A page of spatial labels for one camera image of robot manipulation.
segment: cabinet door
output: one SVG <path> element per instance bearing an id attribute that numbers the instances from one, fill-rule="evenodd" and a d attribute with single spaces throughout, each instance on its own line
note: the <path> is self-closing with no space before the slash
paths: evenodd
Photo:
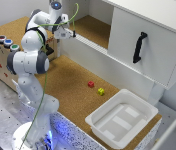
<path id="1" fill-rule="evenodd" d="M 133 56 L 141 32 L 148 36 L 142 40 L 141 60 L 134 64 Z M 167 85 L 176 65 L 176 33 L 115 8 L 108 53 Z"/>

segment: white tray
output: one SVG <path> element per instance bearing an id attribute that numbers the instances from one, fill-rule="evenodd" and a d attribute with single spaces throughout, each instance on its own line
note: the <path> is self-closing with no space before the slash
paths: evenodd
<path id="1" fill-rule="evenodd" d="M 123 89 L 85 120 L 106 144 L 123 149 L 157 113 L 157 108 Z"/>

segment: cable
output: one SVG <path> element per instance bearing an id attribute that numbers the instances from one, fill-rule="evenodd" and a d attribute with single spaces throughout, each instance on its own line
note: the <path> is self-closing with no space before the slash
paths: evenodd
<path id="1" fill-rule="evenodd" d="M 75 5 L 77 5 L 77 11 L 76 11 L 75 15 L 74 15 L 69 21 L 64 22 L 64 23 L 60 23 L 60 24 L 42 24 L 42 25 L 39 25 L 38 27 L 40 27 L 40 26 L 60 26 L 60 25 L 67 24 L 67 23 L 70 22 L 71 20 L 73 20 L 73 23 L 74 23 L 74 18 L 75 18 L 75 16 L 78 14 L 78 10 L 79 10 L 79 5 L 78 5 L 78 3 L 75 3 Z M 37 32 L 37 34 L 38 34 L 38 36 L 39 36 L 39 38 L 40 38 L 40 40 L 41 40 L 41 42 L 42 42 L 42 45 L 43 45 L 43 47 L 44 47 L 44 51 L 45 51 L 45 53 L 46 53 L 46 47 L 45 47 L 45 45 L 44 45 L 44 43 L 43 43 L 43 41 L 42 41 L 41 35 L 40 35 L 38 32 Z M 30 128 L 28 129 L 28 131 L 27 131 L 27 133 L 26 133 L 26 135 L 25 135 L 25 138 L 24 138 L 24 140 L 23 140 L 23 142 L 22 142 L 21 147 L 20 147 L 19 150 L 21 150 L 21 148 L 22 148 L 24 142 L 26 141 L 26 138 L 27 138 L 27 136 L 28 136 L 28 134 L 29 134 L 29 132 L 30 132 L 30 129 L 32 128 L 32 125 L 34 124 L 35 119 L 36 119 L 36 117 L 37 117 L 37 115 L 38 115 L 38 112 L 39 112 L 39 110 L 40 110 L 40 108 L 41 108 L 42 102 L 43 102 L 43 100 L 44 100 L 45 89 L 46 89 L 46 83 L 47 83 L 47 72 L 46 72 L 46 74 L 45 74 L 45 84 L 44 84 L 44 90 L 43 90 L 43 96 L 42 96 L 41 102 L 40 102 L 40 104 L 39 104 L 39 107 L 38 107 L 37 112 L 36 112 L 36 114 L 35 114 L 35 117 L 34 117 L 34 119 L 33 119 L 33 121 L 32 121 L 32 124 L 31 124 Z"/>

